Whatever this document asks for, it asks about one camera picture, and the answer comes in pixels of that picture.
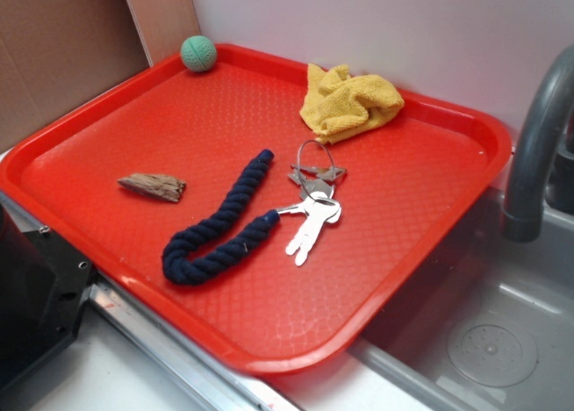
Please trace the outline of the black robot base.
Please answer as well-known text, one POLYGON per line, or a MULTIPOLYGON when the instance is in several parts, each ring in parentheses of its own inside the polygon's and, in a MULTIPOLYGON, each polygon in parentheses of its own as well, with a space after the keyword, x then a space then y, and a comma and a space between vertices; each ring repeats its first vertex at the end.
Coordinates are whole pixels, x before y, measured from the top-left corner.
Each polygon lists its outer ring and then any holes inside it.
POLYGON ((75 341, 92 262, 57 232, 23 232, 1 209, 1 392, 75 341))

